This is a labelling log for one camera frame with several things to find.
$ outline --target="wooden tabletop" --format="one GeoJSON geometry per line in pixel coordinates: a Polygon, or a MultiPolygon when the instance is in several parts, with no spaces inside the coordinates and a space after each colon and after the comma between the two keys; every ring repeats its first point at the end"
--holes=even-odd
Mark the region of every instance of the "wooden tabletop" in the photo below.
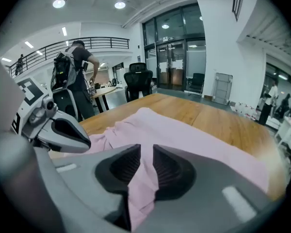
{"type": "Polygon", "coordinates": [[[92,96],[93,99],[95,98],[98,98],[102,95],[106,95],[110,92],[113,92],[116,90],[116,87],[115,86],[112,86],[112,87],[105,87],[105,88],[100,88],[100,89],[97,89],[96,90],[96,94],[92,96]]]}
{"type": "Polygon", "coordinates": [[[148,107],[158,114],[192,125],[222,141],[255,156],[267,167],[269,192],[277,199],[285,191],[285,174],[274,140],[268,130],[249,119],[235,114],[163,94],[151,94],[93,116],[80,124],[88,135],[103,133],[107,127],[148,107]]]}

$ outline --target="pink cloth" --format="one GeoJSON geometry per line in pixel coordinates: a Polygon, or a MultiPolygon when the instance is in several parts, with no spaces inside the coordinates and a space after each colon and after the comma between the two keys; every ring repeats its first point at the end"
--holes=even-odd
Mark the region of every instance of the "pink cloth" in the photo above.
{"type": "Polygon", "coordinates": [[[84,154],[141,144],[141,164],[129,183],[129,214],[134,231],[154,208],[158,180],[153,144],[173,147],[225,163],[264,192],[268,188],[265,165],[252,155],[180,121],[141,108],[103,134],[90,136],[92,147],[84,154]]]}

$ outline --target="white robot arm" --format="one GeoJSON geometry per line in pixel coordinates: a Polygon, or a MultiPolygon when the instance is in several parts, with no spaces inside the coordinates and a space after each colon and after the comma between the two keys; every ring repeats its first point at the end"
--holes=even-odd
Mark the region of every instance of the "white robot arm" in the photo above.
{"type": "Polygon", "coordinates": [[[76,119],[59,111],[48,91],[32,77],[19,81],[26,95],[12,128],[27,137],[35,147],[60,152],[83,153],[91,142],[76,119]]]}

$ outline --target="doorway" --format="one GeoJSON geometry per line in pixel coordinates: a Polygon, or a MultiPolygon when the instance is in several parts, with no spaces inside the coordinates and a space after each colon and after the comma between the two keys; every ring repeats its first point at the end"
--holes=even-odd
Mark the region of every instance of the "doorway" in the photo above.
{"type": "Polygon", "coordinates": [[[185,74],[184,41],[177,41],[157,46],[158,87],[172,90],[183,90],[185,74]]]}

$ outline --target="person in white shirt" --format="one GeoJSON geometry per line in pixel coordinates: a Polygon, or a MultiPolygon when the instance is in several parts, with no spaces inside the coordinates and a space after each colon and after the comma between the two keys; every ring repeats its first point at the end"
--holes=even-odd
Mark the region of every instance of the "person in white shirt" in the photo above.
{"type": "Polygon", "coordinates": [[[263,106],[260,119],[259,119],[259,124],[265,125],[268,115],[270,114],[271,108],[275,100],[278,98],[278,81],[274,80],[273,81],[273,87],[271,88],[270,92],[266,95],[267,99],[265,101],[265,104],[263,106]]]}

